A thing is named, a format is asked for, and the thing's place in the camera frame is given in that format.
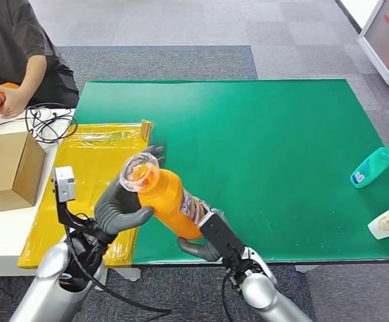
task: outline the white table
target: white table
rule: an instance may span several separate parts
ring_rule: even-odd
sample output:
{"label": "white table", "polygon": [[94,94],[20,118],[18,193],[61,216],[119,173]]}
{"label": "white table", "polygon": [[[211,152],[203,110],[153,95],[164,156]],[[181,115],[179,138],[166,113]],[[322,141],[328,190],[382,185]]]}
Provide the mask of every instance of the white table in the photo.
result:
{"label": "white table", "polygon": [[[65,109],[54,109],[58,115],[67,113]],[[43,112],[42,118],[46,118],[48,113]],[[8,121],[8,119],[2,119],[0,123]],[[66,121],[57,121],[52,125],[54,131],[62,133],[65,131],[67,126]],[[0,134],[5,133],[16,133],[26,131],[26,125],[24,121],[14,121],[0,126]],[[53,166],[57,145],[45,145],[46,155],[44,167],[42,169],[42,176],[39,183],[36,204],[34,207],[17,209],[11,211],[0,212],[0,276],[27,276],[35,275],[36,270],[24,270],[17,266],[19,256],[21,254],[26,239],[27,238],[34,218],[44,194],[45,184],[48,179],[48,175]]]}

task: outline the cardboard box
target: cardboard box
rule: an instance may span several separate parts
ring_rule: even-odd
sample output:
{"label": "cardboard box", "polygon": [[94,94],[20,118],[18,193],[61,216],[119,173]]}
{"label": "cardboard box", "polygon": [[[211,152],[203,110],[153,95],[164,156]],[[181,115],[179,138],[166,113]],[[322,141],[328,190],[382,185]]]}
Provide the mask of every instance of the cardboard box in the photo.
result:
{"label": "cardboard box", "polygon": [[45,158],[27,132],[0,135],[0,211],[35,205]]}

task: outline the black sleeve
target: black sleeve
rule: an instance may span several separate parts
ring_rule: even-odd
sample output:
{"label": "black sleeve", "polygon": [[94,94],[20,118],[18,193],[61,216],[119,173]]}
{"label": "black sleeve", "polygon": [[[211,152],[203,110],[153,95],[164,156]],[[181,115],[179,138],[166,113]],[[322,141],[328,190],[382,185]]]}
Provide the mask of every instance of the black sleeve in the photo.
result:
{"label": "black sleeve", "polygon": [[47,36],[27,0],[9,0],[13,34],[29,59],[34,55],[53,55]]}

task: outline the person's arm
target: person's arm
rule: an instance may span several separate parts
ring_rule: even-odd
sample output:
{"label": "person's arm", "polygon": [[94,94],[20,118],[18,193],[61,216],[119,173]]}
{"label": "person's arm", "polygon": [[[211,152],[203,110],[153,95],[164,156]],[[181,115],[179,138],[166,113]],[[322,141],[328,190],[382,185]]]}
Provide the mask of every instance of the person's arm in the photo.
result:
{"label": "person's arm", "polygon": [[47,60],[43,55],[35,55],[27,60],[26,65],[26,74],[19,90],[28,97],[28,101],[31,99],[38,87],[42,82],[45,70],[47,69]]}
{"label": "person's arm", "polygon": [[28,0],[11,0],[8,2],[14,41],[26,55],[26,73],[18,89],[0,87],[5,100],[0,108],[5,118],[16,117],[27,106],[35,91],[42,82],[47,70],[46,56],[53,52],[47,36],[35,16]]}
{"label": "person's arm", "polygon": [[11,118],[23,113],[42,82],[46,69],[45,56],[35,55],[28,59],[24,79],[21,87],[18,89],[0,87],[0,92],[5,97],[4,104],[0,108],[0,114],[3,115],[3,118]]}

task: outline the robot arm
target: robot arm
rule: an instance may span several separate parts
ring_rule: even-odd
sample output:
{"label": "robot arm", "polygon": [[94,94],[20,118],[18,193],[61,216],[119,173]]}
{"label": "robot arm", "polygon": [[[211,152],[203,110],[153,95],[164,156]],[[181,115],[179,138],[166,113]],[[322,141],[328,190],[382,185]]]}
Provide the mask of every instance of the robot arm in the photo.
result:
{"label": "robot arm", "polygon": [[[53,169],[54,193],[59,222],[66,226],[67,235],[49,249],[37,269],[31,284],[11,322],[69,322],[82,308],[94,286],[89,276],[80,269],[74,252],[89,275],[100,280],[104,272],[104,260],[109,244],[120,231],[146,222],[151,209],[126,207],[128,195],[119,185],[111,183],[95,207],[95,219],[79,218],[71,214],[67,202],[73,200],[74,179],[70,167]],[[205,260],[222,258],[227,277],[249,305],[256,309],[266,322],[312,322],[287,297],[276,288],[276,278],[258,254],[238,239],[218,211],[208,213],[199,224],[208,243],[192,246],[179,239],[184,251]],[[70,249],[67,242],[70,239]],[[132,305],[146,309],[139,303]],[[147,308],[168,313],[166,309]]]}
{"label": "robot arm", "polygon": [[233,288],[242,293],[263,320],[312,322],[295,303],[278,291],[273,273],[257,252],[242,244],[218,211],[208,211],[199,227],[208,241],[208,249],[215,248],[222,256],[227,276]]}
{"label": "robot arm", "polygon": [[[94,219],[79,218],[67,208],[75,198],[70,167],[52,171],[59,222],[73,227],[70,237],[76,254],[96,279],[105,272],[102,256],[116,235],[101,230]],[[11,322],[69,322],[85,301],[94,284],[79,270],[65,241],[50,248],[36,270],[36,276],[14,313]]]}

